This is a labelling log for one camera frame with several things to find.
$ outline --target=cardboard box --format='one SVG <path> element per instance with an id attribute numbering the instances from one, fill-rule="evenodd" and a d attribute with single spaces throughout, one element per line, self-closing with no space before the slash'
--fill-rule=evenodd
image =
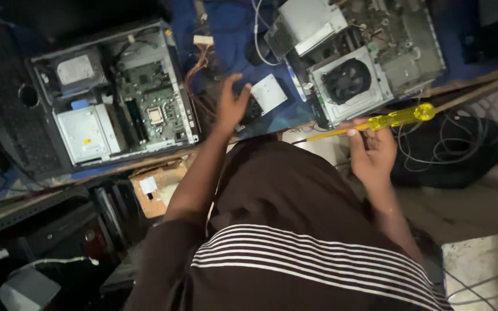
<path id="1" fill-rule="evenodd" d="M 167 204 L 161 198 L 165 194 L 163 190 L 179 183 L 192 162 L 193 159 L 188 157 L 187 160 L 177 160 L 140 169 L 130 176 L 135 195 L 147 218 L 164 215 L 167 211 Z"/>

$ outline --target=white stripe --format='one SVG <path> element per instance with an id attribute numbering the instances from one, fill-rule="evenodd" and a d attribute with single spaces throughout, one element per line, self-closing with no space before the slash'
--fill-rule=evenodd
<path id="1" fill-rule="evenodd" d="M 254 242 L 264 242 L 264 243 L 271 242 L 271 241 L 268 241 L 268 240 L 261 240 L 261 239 L 255 239 L 255 238 L 249 238 L 249 237 L 246 237 L 246 238 L 245 237 L 244 238 L 229 238 L 230 236 L 240 236 L 240 235 L 248 235 L 248 234 L 238 233 L 238 234 L 230 234 L 230 235 L 222 236 L 219 240 L 215 240 L 212 244 L 210 244 L 208 246 L 201 246 L 201 247 L 199 247 L 199 251 L 211 250 L 211 248 L 213 248 L 213 247 L 215 247 L 215 246 L 217 246 L 219 244 L 224 244 L 224 243 L 228 243 L 228 242 L 231 242 L 231 241 L 254 241 Z M 416 269 L 413 269 L 413 267 L 410 266 L 410 265 L 403 265 L 403 264 L 397 263 L 395 261 L 389 261 L 389 260 L 385 260 L 385 259 L 381 259 L 381 258 L 377 258 L 377 257 L 370 257 L 370 256 L 352 255 L 352 254 L 343 253 L 343 252 L 325 251 L 325 250 L 321 250 L 321 249 L 319 249 L 317 247 L 314 247 L 312 245 L 300 244 L 300 243 L 296 243 L 294 241 L 285 240 L 283 238 L 279 238 L 279 237 L 275 237 L 275 236 L 268 236 L 268 235 L 261 235 L 261 234 L 250 234 L 250 236 L 252 236 L 252 237 L 255 237 L 255 236 L 256 237 L 266 237 L 266 238 L 270 238 L 270 239 L 273 239 L 273 240 L 281 241 L 283 243 L 289 243 L 289 244 L 297 245 L 299 247 L 305 247 L 305 248 L 308 248 L 308 249 L 313 249 L 313 250 L 316 250 L 318 252 L 322 252 L 322 253 L 324 253 L 326 255 L 330 255 L 330 256 L 345 255 L 345 256 L 350 256 L 350 257 L 354 257 L 354 258 L 363 258 L 363 259 L 369 259 L 369 260 L 383 261 L 383 262 L 389 263 L 391 265 L 401 266 L 403 268 L 409 269 L 410 271 L 416 272 L 418 274 L 417 277 L 421 278 L 422 281 L 424 281 L 424 282 L 426 282 L 428 284 L 431 283 L 430 280 L 427 279 L 427 277 L 425 276 L 425 274 L 421 274 L 420 273 L 420 272 L 424 273 L 423 271 L 416 271 Z M 364 253 L 364 254 L 378 255 L 378 253 L 375 253 L 375 252 L 363 251 L 363 250 L 350 250 L 350 249 L 346 249 L 344 247 L 328 247 L 328 248 L 335 249 L 335 250 L 340 250 L 340 251 L 347 251 L 347 252 L 355 252 L 355 253 Z"/>
<path id="2" fill-rule="evenodd" d="M 265 270 L 272 270 L 272 271 L 276 271 L 276 272 L 282 272 L 282 273 L 286 273 L 286 274 L 291 274 L 293 276 L 297 276 L 297 277 L 301 277 L 301 278 L 305 278 L 305 279 L 309 279 L 309 280 L 314 280 L 316 282 L 319 282 L 319 283 L 322 283 L 322 284 L 326 284 L 326 285 L 332 285 L 332 286 L 341 287 L 341 288 L 345 288 L 345 289 L 352 289 L 354 291 L 359 291 L 359 292 L 364 292 L 364 293 L 370 293 L 370 294 L 376 294 L 376 295 L 381 295 L 381 296 L 385 296 L 385 297 L 390 297 L 390 298 L 394 298 L 394 299 L 398 299 L 398 300 L 410 302 L 410 303 L 413 303 L 413 304 L 415 304 L 417 306 L 421 306 L 421 307 L 424 307 L 426 309 L 429 309 L 431 311 L 439 311 L 440 310 L 439 308 L 436 309 L 436 308 L 433 308 L 433 307 L 431 307 L 431 306 L 429 306 L 427 304 L 424 304 L 424 303 L 421 303 L 419 301 L 412 300 L 412 299 L 409 299 L 409 298 L 406 298 L 406 297 L 402 297 L 402 296 L 399 296 L 399 295 L 384 293 L 384 292 L 381 292 L 381 291 L 376 291 L 376 290 L 373 290 L 373 289 L 367 289 L 367 288 L 362 288 L 362 287 L 357 287 L 357 286 L 343 285 L 343 284 L 331 282 L 331 281 L 328 281 L 328 280 L 319 279 L 319 278 L 316 278 L 316 277 L 306 276 L 305 274 L 302 274 L 302 273 L 297 273 L 297 272 L 294 272 L 294 271 L 285 270 L 285 269 L 281 269 L 281 268 L 277 268 L 277 267 L 270 267 L 270 266 L 257 265 L 257 264 L 253 264 L 253 263 L 244 263 L 244 262 L 210 263 L 210 264 L 206 264 L 206 265 L 200 265 L 198 263 L 192 263 L 191 266 L 199 267 L 199 268 L 231 266 L 231 267 L 251 267 L 251 268 L 260 268 L 260 269 L 265 269 Z"/>
<path id="3" fill-rule="evenodd" d="M 409 257 L 407 257 L 407 256 L 405 256 L 403 254 L 398 253 L 398 252 L 394 252 L 394 251 L 382 249 L 382 248 L 379 248 L 379 247 L 368 246 L 368 245 L 346 244 L 346 243 L 337 242 L 337 241 L 323 241 L 323 240 L 319 240 L 319 239 L 317 239 L 317 238 L 315 238 L 313 236 L 310 236 L 310 235 L 299 235 L 299 234 L 296 234 L 295 232 L 292 232 L 292 231 L 281 230 L 281 229 L 277 229 L 277 228 L 273 228 L 273 227 L 265 226 L 265 225 L 254 225 L 254 224 L 251 224 L 251 223 L 228 226 L 228 227 L 226 227 L 226 228 L 218 231 L 207 243 L 211 242 L 215 238 L 215 236 L 221 234 L 222 233 L 221 231 L 226 231 L 226 230 L 229 230 L 229 231 L 244 230 L 244 229 L 232 229 L 234 227 L 240 227 L 240 226 L 267 228 L 267 229 L 269 229 L 271 231 L 283 232 L 283 233 L 287 233 L 287 234 L 293 235 L 295 237 L 307 237 L 307 238 L 309 238 L 311 240 L 314 240 L 316 242 L 323 243 L 323 244 L 343 245 L 343 246 L 346 246 L 346 247 L 363 247 L 363 248 L 366 248 L 366 249 L 371 249 L 371 250 L 376 250 L 376 251 L 382 251 L 382 252 L 388 252 L 388 253 L 394 254 L 394 255 L 396 255 L 396 256 L 404 259 L 405 261 L 407 261 L 410 264 L 414 265 L 418 269 L 423 269 L 422 266 L 419 263 L 417 263 L 416 261 L 414 261 L 412 258 L 409 258 Z"/>
<path id="4" fill-rule="evenodd" d="M 339 273 L 339 274 L 347 274 L 347 275 L 355 276 L 355 277 L 369 278 L 369 279 L 380 280 L 380 281 L 383 281 L 383 282 L 393 283 L 395 285 L 404 286 L 404 287 L 407 287 L 407 288 L 412 289 L 414 291 L 420 292 L 425 297 L 432 298 L 432 300 L 430 302 L 433 302 L 434 304 L 439 304 L 439 302 L 435 299 L 435 297 L 433 297 L 433 294 L 431 292 L 428 292 L 429 289 L 426 288 L 426 287 L 425 287 L 425 291 L 424 291 L 424 290 L 422 290 L 422 289 L 420 289 L 418 287 L 415 287 L 415 286 L 412 286 L 410 284 L 406 284 L 406 283 L 403 283 L 403 282 L 399 282 L 399 281 L 396 281 L 394 279 L 383 278 L 383 277 L 373 276 L 373 275 L 369 275 L 369 274 L 356 273 L 356 272 L 351 272 L 351 271 L 347 271 L 347 270 L 338 270 L 338 269 L 326 268 L 326 267 L 323 267 L 323 266 L 315 265 L 315 264 L 310 263 L 310 262 L 300 261 L 300 260 L 294 259 L 292 257 L 287 257 L 287 256 L 283 256 L 283 255 L 279 255 L 279 254 L 271 253 L 271 252 L 262 252 L 262 251 L 254 251 L 254 250 L 230 250 L 230 251 L 222 251 L 222 252 L 217 252 L 217 253 L 210 253 L 210 254 L 205 254 L 205 255 L 199 255 L 198 258 L 196 258 L 196 259 L 199 261 L 199 260 L 202 260 L 202 259 L 199 259 L 199 257 L 211 256 L 211 255 L 223 255 L 223 254 L 226 254 L 226 253 L 251 253 L 251 254 L 259 254 L 259 255 L 272 256 L 272 257 L 277 257 L 277 258 L 281 258 L 281 259 L 286 259 L 286 260 L 289 260 L 289 261 L 294 261 L 294 262 L 297 262 L 297 263 L 299 263 L 301 265 L 308 265 L 308 266 L 311 266 L 311 267 L 314 267 L 314 268 L 322 269 L 324 271 L 329 271 L 329 272 L 334 272 L 334 273 Z M 302 257 L 306 257 L 306 258 L 309 258 L 309 259 L 317 260 L 315 258 L 310 258 L 308 256 L 302 256 Z M 333 266 L 333 267 L 351 268 L 351 269 L 360 270 L 360 271 L 377 272 L 377 273 L 386 274 L 386 275 L 393 276 L 393 277 L 398 277 L 398 278 L 406 279 L 406 280 L 408 280 L 410 282 L 413 282 L 412 280 L 404 278 L 404 277 L 401 277 L 401 276 L 399 276 L 397 274 L 388 273 L 388 272 L 384 272 L 384 271 L 377 271 L 377 270 L 365 269 L 365 268 L 356 268 L 356 267 L 348 266 L 348 265 L 336 265 L 336 264 L 327 263 L 327 262 L 320 261 L 320 260 L 317 260 L 317 261 L 320 262 L 320 263 L 326 264 L 326 265 L 329 264 L 330 266 Z"/>
<path id="5" fill-rule="evenodd" d="M 409 272 L 407 270 L 401 270 L 401 269 L 398 269 L 398 268 L 393 267 L 393 266 L 381 265 L 379 263 L 373 263 L 373 262 L 367 262 L 367 261 L 359 261 L 359 260 L 351 260 L 351 259 L 346 259 L 346 258 L 335 258 L 335 257 L 324 256 L 324 255 L 322 255 L 320 253 L 316 253 L 316 252 L 313 252 L 313 251 L 302 250 L 302 249 L 298 249 L 297 247 L 293 247 L 293 246 L 290 246 L 290 245 L 280 244 L 280 243 L 276 243 L 276 242 L 268 241 L 268 240 L 260 240 L 260 239 L 256 239 L 256 238 L 232 238 L 232 239 L 229 239 L 228 241 L 223 241 L 222 243 L 230 242 L 230 241 L 264 242 L 264 243 L 267 243 L 267 244 L 272 244 L 272 245 L 276 245 L 276 246 L 285 247 L 287 249 L 295 250 L 295 251 L 298 251 L 298 252 L 304 252 L 304 253 L 313 254 L 315 256 L 318 256 L 318 257 L 321 257 L 321 258 L 325 258 L 325 259 L 331 259 L 331 260 L 334 260 L 334 261 L 345 261 L 345 262 L 351 262 L 351 263 L 359 263 L 361 265 L 369 265 L 369 266 L 374 266 L 374 267 L 382 267 L 382 268 L 391 269 L 391 270 L 394 270 L 394 271 L 397 271 L 397 272 L 405 273 L 406 275 L 417 279 L 419 282 L 420 281 L 423 282 L 423 280 L 420 279 L 419 276 L 417 276 L 416 274 L 413 274 L 413 273 L 411 273 L 411 272 Z M 238 246 L 240 246 L 240 247 L 259 247 L 259 248 L 262 248 L 262 249 L 284 251 L 282 249 L 277 249 L 275 247 L 265 246 L 265 245 L 261 245 L 261 244 L 238 243 L 238 244 L 226 244 L 226 245 L 222 245 L 222 246 L 218 246 L 218 247 L 213 247 L 211 249 L 205 249 L 205 250 L 201 250 L 200 249 L 195 254 L 197 256 L 197 254 L 200 254 L 200 253 L 213 252 L 213 251 L 216 251 L 216 250 L 225 249 L 227 247 L 238 247 Z M 342 256 L 346 255 L 344 253 L 331 253 L 331 254 L 342 255 Z M 381 258 L 358 256 L 358 255 L 349 255 L 349 254 L 347 254 L 347 257 L 356 258 L 356 259 L 373 259 L 375 261 L 387 262 L 390 265 L 397 265 L 397 266 L 400 266 L 400 267 L 403 267 L 403 268 L 408 268 L 407 266 L 402 265 L 400 263 L 391 262 L 391 261 L 388 261 L 388 260 L 385 260 L 385 259 L 381 259 Z"/>
<path id="6" fill-rule="evenodd" d="M 340 276 L 336 276 L 336 275 L 333 275 L 333 274 L 328 274 L 328 273 L 316 271 L 316 270 L 313 270 L 313 269 L 310 269 L 310 268 L 305 268 L 305 267 L 301 267 L 301 266 L 298 266 L 298 265 L 294 265 L 292 263 L 287 263 L 287 262 L 283 262 L 283 261 L 279 261 L 279 260 L 274 260 L 274 259 L 269 259 L 269 258 L 261 258 L 261 257 L 253 257 L 253 256 L 223 256 L 223 257 L 214 257 L 214 258 L 207 258 L 207 259 L 197 259 L 197 258 L 194 258 L 192 262 L 195 262 L 195 263 L 205 263 L 205 262 L 220 261 L 220 260 L 231 260 L 231 261 L 251 260 L 251 261 L 262 261 L 262 262 L 266 262 L 266 263 L 274 263 L 276 265 L 286 266 L 286 267 L 290 267 L 290 268 L 293 268 L 293 269 L 301 270 L 301 271 L 304 271 L 304 272 L 318 274 L 318 275 L 320 275 L 322 277 L 328 277 L 328 278 L 332 278 L 332 279 L 336 279 L 336 280 L 340 280 L 340 281 L 344 281 L 344 282 L 358 283 L 358 284 L 361 284 L 361 285 L 368 285 L 368 286 L 372 286 L 372 287 L 378 287 L 378 288 L 388 289 L 388 290 L 391 290 L 391 291 L 396 291 L 396 292 L 399 292 L 399 293 L 410 295 L 410 296 L 412 296 L 414 298 L 423 300 L 423 301 L 425 301 L 427 303 L 431 303 L 432 305 L 436 306 L 436 302 L 431 301 L 430 300 L 431 296 L 428 296 L 428 295 L 426 295 L 426 297 L 424 297 L 422 295 L 419 295 L 419 294 L 416 294 L 416 293 L 413 293 L 413 292 L 409 292 L 409 291 L 407 291 L 405 289 L 401 289 L 401 288 L 397 288 L 397 287 L 393 287 L 393 286 L 389 286 L 389 285 L 384 285 L 384 284 L 379 284 L 379 283 L 374 283 L 374 282 L 368 282 L 368 281 L 365 281 L 365 280 L 359 280 L 359 279 L 355 279 L 355 278 L 340 277 Z M 307 263 L 307 265 L 313 266 L 315 268 L 319 267 L 317 265 L 310 264 L 310 263 Z M 335 272 L 334 269 L 328 269 L 328 268 L 322 268 L 322 269 L 323 270 L 327 270 L 329 272 L 332 272 L 332 271 Z M 392 282 L 393 283 L 399 283 L 399 285 L 402 285 L 402 283 L 400 283 L 400 282 L 395 282 L 395 281 L 392 281 Z"/>
<path id="7" fill-rule="evenodd" d="M 264 227 L 264 228 L 267 228 L 269 230 L 259 230 L 259 229 L 251 229 L 251 228 L 231 229 L 233 227 L 239 227 L 239 226 Z M 425 272 L 424 272 L 424 269 L 422 268 L 422 266 L 420 266 L 418 263 L 416 263 L 411 258 L 408 258 L 407 256 L 404 256 L 404 255 L 399 254 L 397 252 L 390 251 L 390 250 L 385 250 L 385 249 L 380 249 L 378 247 L 373 247 L 373 246 L 366 246 L 366 245 L 359 245 L 359 244 L 345 244 L 345 243 L 341 243 L 341 242 L 322 241 L 322 240 L 318 240 L 318 239 L 316 239 L 316 238 L 314 238 L 312 236 L 309 236 L 309 235 L 298 235 L 298 234 L 295 234 L 294 232 L 280 230 L 280 229 L 272 228 L 272 227 L 269 227 L 269 226 L 263 226 L 263 225 L 232 225 L 232 226 L 229 226 L 229 227 L 221 230 L 222 232 L 221 231 L 217 232 L 208 242 L 204 243 L 201 247 L 203 248 L 203 247 L 207 247 L 207 245 L 211 245 L 213 243 L 213 240 L 217 240 L 217 239 L 223 238 L 225 236 L 232 236 L 232 235 L 225 235 L 226 234 L 226 230 L 228 231 L 228 233 L 232 232 L 232 231 L 242 231 L 242 230 L 265 232 L 265 233 L 269 233 L 269 234 L 275 234 L 275 235 L 278 235 L 278 236 L 292 238 L 292 239 L 297 240 L 297 241 L 308 242 L 308 243 L 317 245 L 319 247 L 323 247 L 325 249 L 344 249 L 344 250 L 354 251 L 354 252 L 373 253 L 375 255 L 380 255 L 380 256 L 391 258 L 391 259 L 396 259 L 396 260 L 402 261 L 404 263 L 409 263 L 411 267 L 415 268 L 415 271 L 417 271 L 418 273 L 420 273 L 425 278 L 426 282 L 431 283 L 431 281 L 425 275 Z M 289 235 L 283 235 L 283 234 L 280 234 L 280 233 L 277 233 L 277 232 L 271 232 L 271 231 L 284 232 L 284 233 L 290 234 L 290 236 Z M 301 239 L 300 237 L 307 237 L 310 240 Z M 390 256 L 390 255 L 382 253 L 382 252 L 369 252 L 369 251 L 363 251 L 363 250 L 350 250 L 350 249 L 346 249 L 346 248 L 338 248 L 338 247 L 325 246 L 325 245 L 320 245 L 320 244 L 318 244 L 316 242 L 323 243 L 323 244 L 341 245 L 341 246 L 346 246 L 346 247 L 362 247 L 364 249 L 371 249 L 371 250 L 376 250 L 376 251 L 384 251 L 384 252 L 392 253 L 392 254 L 394 254 L 396 256 Z"/>
<path id="8" fill-rule="evenodd" d="M 297 254 L 297 253 L 290 252 L 290 251 L 286 251 L 286 250 L 275 249 L 274 247 L 269 247 L 269 249 L 272 249 L 272 250 L 275 250 L 275 251 L 284 252 L 284 253 L 287 253 L 287 254 L 290 254 L 290 255 L 293 255 L 293 256 L 296 256 L 296 257 L 300 257 L 300 258 L 311 259 L 311 260 L 314 260 L 314 261 L 319 262 L 321 264 L 332 266 L 332 267 L 350 268 L 350 269 L 354 269 L 354 270 L 358 270 L 358 271 L 374 272 L 374 273 L 378 273 L 378 274 L 384 274 L 384 275 L 396 277 L 396 278 L 399 278 L 399 279 L 406 280 L 407 282 L 414 283 L 415 285 L 420 286 L 423 289 L 425 289 L 425 291 L 422 290 L 422 289 L 420 289 L 420 288 L 416 288 L 416 287 L 414 287 L 412 285 L 398 282 L 396 280 L 381 278 L 381 277 L 377 277 L 377 276 L 370 276 L 368 274 L 354 273 L 354 272 L 349 272 L 349 271 L 345 271 L 345 270 L 328 269 L 328 268 L 325 268 L 325 267 L 314 265 L 312 263 L 308 263 L 308 262 L 304 262 L 304 261 L 299 261 L 299 260 L 296 260 L 296 259 L 294 259 L 292 257 L 287 257 L 287 256 L 283 256 L 283 255 L 279 255 L 279 254 L 271 253 L 271 252 L 256 251 L 256 250 L 240 250 L 240 249 L 235 249 L 235 250 L 227 250 L 227 251 L 220 251 L 220 252 L 214 252 L 214 253 L 207 253 L 207 254 L 202 254 L 202 255 L 196 253 L 194 257 L 196 257 L 196 258 L 204 258 L 204 257 L 209 257 L 209 256 L 215 256 L 215 255 L 223 255 L 223 254 L 227 254 L 227 253 L 252 253 L 252 254 L 267 255 L 267 256 L 273 256 L 273 257 L 278 257 L 278 258 L 283 258 L 283 259 L 287 259 L 287 260 L 299 262 L 299 263 L 302 263 L 304 265 L 315 266 L 315 267 L 318 267 L 318 268 L 321 268 L 321 269 L 324 269 L 324 270 L 327 270 L 327 271 L 332 271 L 332 272 L 336 272 L 336 273 L 340 273 L 340 274 L 350 274 L 350 275 L 360 276 L 360 277 L 363 277 L 363 278 L 371 278 L 371 279 L 383 280 L 385 282 L 392 282 L 394 284 L 403 285 L 403 286 L 409 287 L 411 289 L 414 289 L 416 291 L 419 291 L 419 292 L 423 293 L 426 296 L 432 296 L 432 297 L 435 296 L 435 293 L 428 286 L 425 286 L 423 283 L 419 283 L 419 282 L 417 282 L 414 279 L 410 279 L 410 278 L 407 278 L 405 276 L 401 276 L 399 274 L 395 274 L 395 273 L 391 273 L 391 272 L 386 272 L 386 271 L 381 271 L 381 270 L 369 269 L 369 268 L 356 267 L 356 266 L 351 266 L 351 265 L 339 265 L 339 264 L 335 264 L 335 263 L 331 263 L 331 262 L 325 262 L 325 261 L 322 261 L 322 260 L 319 260 L 319 259 L 316 259 L 316 258 L 312 258 L 310 256 L 304 256 L 304 255 Z"/>

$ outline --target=circuit board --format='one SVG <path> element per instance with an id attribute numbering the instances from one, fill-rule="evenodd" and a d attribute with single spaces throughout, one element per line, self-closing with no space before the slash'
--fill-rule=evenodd
<path id="1" fill-rule="evenodd" d="M 140 145 L 188 140 L 170 78 L 160 62 L 121 71 L 119 83 Z"/>
<path id="2" fill-rule="evenodd" d="M 347 10 L 351 23 L 365 25 L 370 47 L 378 50 L 377 59 L 382 65 L 413 49 L 401 18 L 403 10 L 397 0 L 353 0 Z"/>

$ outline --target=floor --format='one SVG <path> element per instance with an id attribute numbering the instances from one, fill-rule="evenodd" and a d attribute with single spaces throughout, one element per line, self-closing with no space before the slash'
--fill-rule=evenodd
<path id="1" fill-rule="evenodd" d="M 498 109 L 498 93 L 490 96 Z M 283 133 L 283 140 L 295 142 L 321 134 L 311 128 Z M 345 137 L 329 137 L 297 145 L 318 154 L 332 165 L 347 163 L 348 141 Z M 498 165 L 479 183 L 466 190 L 413 189 L 398 192 L 406 216 L 443 245 L 447 271 L 463 283 L 474 283 L 498 275 Z M 446 275 L 448 293 L 462 288 Z M 477 286 L 483 297 L 498 295 L 498 279 Z M 465 291 L 454 301 L 475 300 Z M 492 301 L 498 310 L 498 299 Z M 455 310 L 492 310 L 485 302 L 454 306 Z"/>

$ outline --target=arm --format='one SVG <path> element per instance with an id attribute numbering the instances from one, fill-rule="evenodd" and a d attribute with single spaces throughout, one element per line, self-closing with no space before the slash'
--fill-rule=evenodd
<path id="1" fill-rule="evenodd" d="M 353 125 L 365 122 L 367 120 L 355 120 Z M 412 259 L 422 264 L 424 258 L 411 235 L 391 185 L 391 169 L 397 156 L 397 143 L 391 129 L 366 130 L 364 136 L 368 150 L 358 131 L 352 128 L 347 132 L 347 136 L 351 147 L 351 167 L 366 188 L 378 230 L 401 246 Z"/>
<path id="2" fill-rule="evenodd" d="M 181 219 L 205 227 L 228 141 L 245 113 L 250 95 L 251 85 L 246 84 L 239 98 L 235 98 L 232 84 L 241 77 L 241 74 L 234 74 L 224 81 L 218 101 L 217 124 L 172 195 L 164 221 Z"/>

